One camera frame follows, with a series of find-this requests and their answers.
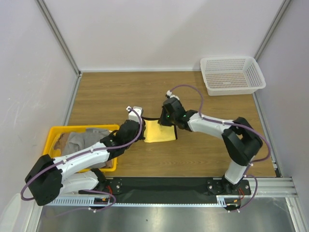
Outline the yellow towel black trim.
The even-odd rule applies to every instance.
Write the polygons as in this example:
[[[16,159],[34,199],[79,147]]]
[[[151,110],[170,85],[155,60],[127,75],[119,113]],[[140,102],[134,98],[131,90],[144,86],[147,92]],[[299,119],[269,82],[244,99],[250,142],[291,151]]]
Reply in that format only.
[[[160,143],[177,140],[175,126],[163,126],[158,123],[158,118],[142,118],[145,122],[144,142]]]

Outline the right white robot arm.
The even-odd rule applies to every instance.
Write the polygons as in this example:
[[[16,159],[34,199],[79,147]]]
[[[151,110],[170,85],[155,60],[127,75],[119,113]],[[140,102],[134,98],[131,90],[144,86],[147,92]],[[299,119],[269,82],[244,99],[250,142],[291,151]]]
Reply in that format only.
[[[200,132],[222,139],[231,162],[221,185],[227,194],[234,194],[249,163],[263,145],[259,135],[253,132],[248,121],[242,117],[223,122],[222,119],[207,117],[195,110],[186,111],[179,99],[171,97],[163,102],[158,123],[162,126],[176,126],[181,130]]]

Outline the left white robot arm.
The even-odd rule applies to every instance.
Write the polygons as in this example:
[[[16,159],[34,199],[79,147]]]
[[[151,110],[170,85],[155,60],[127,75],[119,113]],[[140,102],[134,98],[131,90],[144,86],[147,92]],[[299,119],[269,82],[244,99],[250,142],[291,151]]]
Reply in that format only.
[[[143,120],[126,120],[118,131],[79,152],[56,158],[43,155],[25,178],[24,188],[30,190],[39,206],[51,203],[62,193],[102,193],[106,189],[103,173],[99,169],[86,173],[81,170],[122,155],[132,143],[142,139],[143,132]]]

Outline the grey towel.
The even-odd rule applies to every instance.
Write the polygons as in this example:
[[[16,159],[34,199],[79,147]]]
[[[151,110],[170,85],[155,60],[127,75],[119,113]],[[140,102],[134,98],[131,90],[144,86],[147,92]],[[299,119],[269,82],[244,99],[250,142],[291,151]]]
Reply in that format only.
[[[109,130],[100,128],[87,128],[85,132],[64,133],[59,140],[61,142],[61,155],[69,155],[88,148],[109,134]]]

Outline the white perforated basket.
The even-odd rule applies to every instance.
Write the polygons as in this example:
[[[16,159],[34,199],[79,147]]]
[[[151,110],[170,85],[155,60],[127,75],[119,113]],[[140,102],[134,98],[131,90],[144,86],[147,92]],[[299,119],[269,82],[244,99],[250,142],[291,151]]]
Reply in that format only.
[[[253,94],[266,87],[258,63],[249,56],[202,58],[200,68],[210,96]]]

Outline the brown towel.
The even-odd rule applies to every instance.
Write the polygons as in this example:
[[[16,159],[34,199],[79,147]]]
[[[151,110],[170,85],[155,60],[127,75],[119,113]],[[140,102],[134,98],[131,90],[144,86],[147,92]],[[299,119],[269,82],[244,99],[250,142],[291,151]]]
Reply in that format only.
[[[62,133],[60,134],[58,140],[54,144],[54,150],[60,150],[61,152],[64,150],[70,133]]]

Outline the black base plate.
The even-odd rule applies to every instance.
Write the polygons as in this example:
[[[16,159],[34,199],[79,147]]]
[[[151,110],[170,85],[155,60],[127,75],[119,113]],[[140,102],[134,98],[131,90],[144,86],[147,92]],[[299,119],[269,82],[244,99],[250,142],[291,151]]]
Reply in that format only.
[[[128,204],[204,204],[216,203],[217,196],[251,195],[247,180],[232,188],[213,177],[108,177],[105,190]]]

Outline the aluminium frame rail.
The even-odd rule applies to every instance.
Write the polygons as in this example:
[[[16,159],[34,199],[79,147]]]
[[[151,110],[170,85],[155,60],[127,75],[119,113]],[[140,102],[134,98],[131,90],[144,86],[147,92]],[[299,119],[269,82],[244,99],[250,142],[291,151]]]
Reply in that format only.
[[[49,28],[51,29],[55,39],[58,42],[58,45],[60,46],[61,50],[63,51],[66,59],[68,60],[69,64],[73,68],[74,72],[77,76],[80,76],[81,71],[79,70],[76,61],[74,60],[72,53],[70,52],[70,49],[65,42],[56,21],[54,20],[54,17],[52,16],[46,2],[44,0],[35,0],[36,4],[38,5],[44,19],[46,20]]]

